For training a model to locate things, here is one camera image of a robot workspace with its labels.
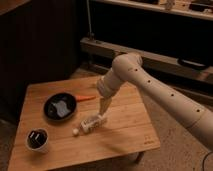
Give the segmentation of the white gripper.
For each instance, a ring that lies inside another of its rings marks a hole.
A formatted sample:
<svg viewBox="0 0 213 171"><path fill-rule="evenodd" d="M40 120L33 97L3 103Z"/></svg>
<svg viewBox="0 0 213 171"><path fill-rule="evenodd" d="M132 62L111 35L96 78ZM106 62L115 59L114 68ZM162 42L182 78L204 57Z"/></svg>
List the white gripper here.
<svg viewBox="0 0 213 171"><path fill-rule="evenodd" d="M97 90L99 94L104 97L100 99L100 109L99 114L103 115L109 105L111 104L111 97L113 97L124 84L115 72L110 69L105 75L101 76L97 81Z"/></svg>

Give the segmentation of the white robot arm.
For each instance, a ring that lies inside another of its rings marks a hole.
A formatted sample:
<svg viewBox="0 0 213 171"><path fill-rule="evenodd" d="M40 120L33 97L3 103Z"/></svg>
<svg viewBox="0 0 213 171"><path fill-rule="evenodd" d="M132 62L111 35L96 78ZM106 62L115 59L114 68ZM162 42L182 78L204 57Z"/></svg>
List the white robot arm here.
<svg viewBox="0 0 213 171"><path fill-rule="evenodd" d="M142 63L142 57L137 53L117 56L110 70L97 81L100 95L111 98L125 82L129 82L150 96L200 143L213 151L213 112L149 75L142 68Z"/></svg>

